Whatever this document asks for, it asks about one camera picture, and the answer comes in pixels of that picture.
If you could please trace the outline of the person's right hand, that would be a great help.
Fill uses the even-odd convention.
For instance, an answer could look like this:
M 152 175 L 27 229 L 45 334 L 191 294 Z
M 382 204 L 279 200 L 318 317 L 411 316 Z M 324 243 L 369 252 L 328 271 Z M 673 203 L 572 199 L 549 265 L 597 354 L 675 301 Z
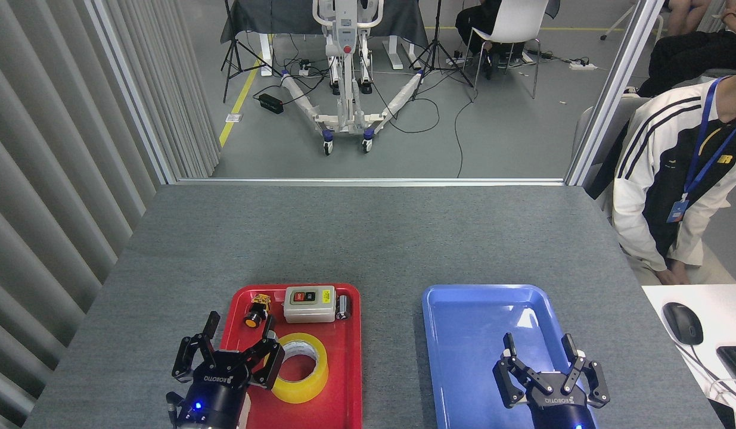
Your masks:
M 654 271 L 656 278 L 662 285 L 689 285 L 692 284 L 685 265 L 673 264 L 664 271 Z

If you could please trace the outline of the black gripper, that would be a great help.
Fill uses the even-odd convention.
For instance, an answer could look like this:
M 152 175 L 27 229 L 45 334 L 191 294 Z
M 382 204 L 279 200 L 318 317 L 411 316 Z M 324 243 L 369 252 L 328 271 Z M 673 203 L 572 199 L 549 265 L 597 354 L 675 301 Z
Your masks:
M 512 333 L 503 337 L 504 351 L 493 367 L 493 376 L 505 408 L 526 401 L 536 428 L 596 428 L 588 408 L 602 408 L 610 401 L 604 371 L 599 361 L 578 350 L 572 335 L 564 334 L 562 347 L 570 364 L 569 373 L 535 372 L 518 357 Z M 588 391 L 577 381 L 585 375 Z
M 249 384 L 272 389 L 284 359 L 284 348 L 275 333 L 275 316 L 268 316 L 261 339 L 244 353 L 217 351 L 212 340 L 221 316 L 212 310 L 203 331 L 183 337 L 172 367 L 180 383 L 192 380 L 188 393 L 175 406 L 177 428 L 239 428 Z M 196 351 L 203 363 L 193 369 Z

